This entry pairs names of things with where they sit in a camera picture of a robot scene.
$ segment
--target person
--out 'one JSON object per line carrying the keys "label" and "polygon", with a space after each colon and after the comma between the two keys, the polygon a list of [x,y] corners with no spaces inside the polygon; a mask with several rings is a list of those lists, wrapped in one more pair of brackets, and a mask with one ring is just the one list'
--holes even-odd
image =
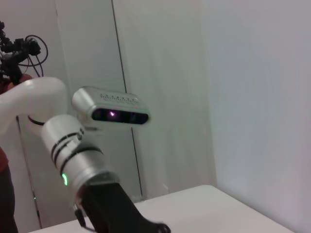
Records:
{"label": "person", "polygon": [[[30,75],[24,74],[20,82],[24,82],[31,78]],[[12,83],[0,85],[0,94],[12,88],[14,88]],[[0,233],[18,233],[14,219],[14,210],[15,196],[9,161],[5,152],[0,147]]]}

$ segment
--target camera lens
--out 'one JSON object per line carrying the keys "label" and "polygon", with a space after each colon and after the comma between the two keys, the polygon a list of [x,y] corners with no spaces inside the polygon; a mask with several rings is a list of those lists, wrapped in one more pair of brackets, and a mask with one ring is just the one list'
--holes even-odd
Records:
{"label": "camera lens", "polygon": [[99,108],[93,112],[92,118],[96,121],[142,125],[148,121],[149,116],[145,113]]}

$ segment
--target vertical line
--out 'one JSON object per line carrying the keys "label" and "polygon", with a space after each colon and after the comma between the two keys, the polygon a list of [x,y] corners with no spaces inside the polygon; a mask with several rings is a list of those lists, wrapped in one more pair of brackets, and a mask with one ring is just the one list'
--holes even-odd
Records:
{"label": "vertical line", "polygon": [[142,196],[141,179],[140,179],[140,173],[139,173],[139,166],[138,166],[138,160],[137,160],[137,153],[136,153],[136,146],[135,146],[135,139],[134,139],[134,134],[133,134],[133,128],[131,128],[131,132],[132,132],[132,138],[133,138],[133,144],[134,144],[134,153],[135,153],[135,158],[136,158],[136,166],[137,166],[137,172],[138,172],[140,194]]}
{"label": "vertical line", "polygon": [[35,189],[34,189],[33,179],[31,177],[31,173],[30,173],[30,169],[29,169],[29,163],[28,163],[28,159],[27,159],[27,154],[26,154],[26,149],[25,149],[24,141],[23,141],[23,138],[21,136],[21,129],[20,129],[20,124],[19,124],[18,116],[16,117],[16,122],[17,122],[17,126],[18,126],[19,139],[20,139],[22,150],[23,150],[23,155],[24,155],[24,159],[25,159],[25,162],[26,162],[28,178],[29,178],[31,189],[33,191],[33,198],[34,198],[34,202],[35,202],[36,214],[37,214],[37,217],[38,217],[40,229],[42,229],[42,222],[41,222],[41,218],[40,218],[40,213],[39,213],[39,208],[38,208],[37,200],[36,200],[36,197],[35,197]]}
{"label": "vertical line", "polygon": [[113,0],[111,0],[111,5],[112,5],[113,19],[115,21],[115,28],[116,28],[117,42],[118,42],[118,48],[119,48],[119,56],[120,56],[120,61],[121,61],[121,69],[122,69],[124,88],[125,88],[125,92],[127,93],[125,77],[124,77],[124,70],[123,70],[123,62],[122,62],[122,56],[121,56],[121,49],[120,49],[120,42],[119,42],[119,35],[118,35],[118,28],[117,28],[117,21],[116,21],[116,15],[115,15],[115,6],[113,4]]}
{"label": "vertical line", "polygon": [[[121,56],[121,49],[120,49],[120,42],[119,42],[118,27],[117,27],[116,14],[115,14],[115,6],[114,6],[114,4],[113,4],[113,0],[111,0],[111,6],[112,6],[113,19],[114,19],[114,21],[115,21],[115,28],[116,28],[116,35],[117,35],[119,56],[120,56],[120,61],[121,61],[121,69],[122,69],[122,76],[123,76],[124,88],[125,88],[125,92],[127,93],[127,90],[126,90],[126,82],[125,82],[125,76],[124,76],[124,70],[123,70],[123,62],[122,62],[122,56]],[[137,166],[137,172],[138,172],[138,181],[139,181],[139,187],[140,187],[140,195],[142,196],[141,179],[140,179],[140,173],[139,173],[139,166],[138,166],[138,160],[137,160],[137,152],[136,152],[136,146],[135,146],[135,139],[134,139],[134,134],[133,134],[133,128],[131,128],[131,132],[132,132],[132,139],[133,139],[133,144],[134,144],[134,153],[135,153],[136,166]]]}

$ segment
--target red shirt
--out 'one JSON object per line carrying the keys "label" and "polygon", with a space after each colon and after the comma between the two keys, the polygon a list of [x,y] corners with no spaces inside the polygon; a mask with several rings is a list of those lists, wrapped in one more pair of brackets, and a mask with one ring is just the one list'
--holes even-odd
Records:
{"label": "red shirt", "polygon": [[6,167],[8,166],[8,163],[9,161],[6,158],[6,154],[0,147],[0,173],[2,173],[6,169]]}

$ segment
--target dark pants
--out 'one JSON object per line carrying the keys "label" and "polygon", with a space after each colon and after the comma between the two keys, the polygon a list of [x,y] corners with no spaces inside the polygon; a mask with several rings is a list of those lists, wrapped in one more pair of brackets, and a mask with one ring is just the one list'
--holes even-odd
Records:
{"label": "dark pants", "polygon": [[0,173],[0,233],[18,233],[14,220],[15,197],[10,168]]}

